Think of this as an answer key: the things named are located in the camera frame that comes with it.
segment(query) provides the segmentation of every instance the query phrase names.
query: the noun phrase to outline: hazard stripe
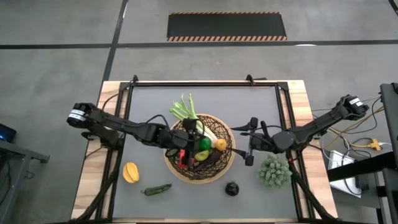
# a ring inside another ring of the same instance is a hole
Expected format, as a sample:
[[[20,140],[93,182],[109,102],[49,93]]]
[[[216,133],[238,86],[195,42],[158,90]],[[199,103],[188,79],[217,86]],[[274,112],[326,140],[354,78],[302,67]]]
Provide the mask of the hazard stripe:
[[[191,42],[191,41],[285,41],[286,36],[181,36],[181,37],[168,37],[169,42]]]
[[[172,12],[169,15],[186,15],[186,14],[280,14],[280,12]]]

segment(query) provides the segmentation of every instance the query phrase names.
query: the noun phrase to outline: green chili pepper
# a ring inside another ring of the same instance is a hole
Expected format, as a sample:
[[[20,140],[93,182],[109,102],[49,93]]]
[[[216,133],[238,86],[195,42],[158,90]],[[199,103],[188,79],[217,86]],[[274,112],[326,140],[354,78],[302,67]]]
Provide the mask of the green chili pepper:
[[[149,188],[145,189],[145,191],[141,191],[141,193],[145,194],[145,196],[151,196],[151,195],[165,192],[166,190],[168,190],[171,187],[172,187],[172,184],[165,184],[165,185],[161,185],[158,187],[149,187]]]

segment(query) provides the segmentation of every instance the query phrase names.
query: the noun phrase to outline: concrete floor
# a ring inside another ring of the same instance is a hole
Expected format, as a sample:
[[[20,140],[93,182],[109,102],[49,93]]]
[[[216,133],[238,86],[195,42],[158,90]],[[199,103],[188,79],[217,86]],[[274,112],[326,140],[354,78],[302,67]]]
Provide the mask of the concrete floor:
[[[120,6],[121,0],[2,1],[0,44],[110,43]],[[282,13],[289,40],[398,39],[398,17],[386,0],[130,0],[119,42],[164,42],[167,14],[174,11],[261,10]],[[96,102],[108,52],[0,50],[0,123],[18,130],[18,145],[51,154],[47,165],[32,164],[36,176],[27,180],[12,223],[69,219],[86,141],[66,117],[75,102]],[[319,109],[348,93],[372,98],[380,84],[398,82],[397,58],[396,45],[119,49],[110,80],[134,74],[141,80],[228,80],[248,73],[302,79],[312,108]],[[388,142],[384,115],[376,117],[375,130],[349,140]],[[361,129],[372,126],[368,121]],[[343,150],[340,144],[331,149]],[[340,218],[377,222],[374,209],[335,200]]]

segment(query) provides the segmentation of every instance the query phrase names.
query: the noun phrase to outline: green onion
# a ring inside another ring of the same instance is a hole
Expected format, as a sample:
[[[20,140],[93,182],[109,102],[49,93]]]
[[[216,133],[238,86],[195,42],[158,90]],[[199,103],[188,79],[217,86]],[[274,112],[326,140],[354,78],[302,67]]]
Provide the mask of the green onion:
[[[199,133],[203,133],[203,129],[205,130],[204,135],[211,140],[211,147],[214,148],[216,144],[217,137],[216,135],[210,131],[209,128],[204,126],[202,122],[199,121],[197,114],[195,113],[195,108],[193,107],[193,99],[192,95],[189,94],[189,108],[184,102],[184,94],[181,95],[181,102],[173,102],[172,107],[170,108],[170,113],[180,121],[184,119],[197,119],[197,131]]]

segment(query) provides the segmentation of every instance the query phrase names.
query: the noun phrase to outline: gray tabletop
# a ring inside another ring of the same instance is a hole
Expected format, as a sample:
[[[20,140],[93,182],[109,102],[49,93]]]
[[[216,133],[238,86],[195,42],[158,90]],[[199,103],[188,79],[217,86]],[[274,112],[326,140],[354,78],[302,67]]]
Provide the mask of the gray tabletop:
[[[173,101],[181,94],[193,95],[196,113],[216,116],[229,127],[242,126],[251,117],[267,125],[280,125],[274,87],[135,87],[132,93],[129,119],[141,122],[162,114],[170,125],[177,120],[169,113]],[[279,130],[271,128],[270,134]],[[247,150],[248,137],[233,131],[238,149]],[[280,190],[266,187],[257,178],[257,169],[267,152],[254,152],[254,165],[247,167],[236,156],[224,176],[209,184],[189,184],[171,173],[165,165],[164,152],[144,146],[128,136],[124,145],[120,169],[134,162],[140,181],[127,183],[120,171],[114,200],[114,218],[296,218],[290,184]],[[225,185],[234,180],[239,194],[225,194]],[[173,184],[162,194],[146,197],[147,187]]]

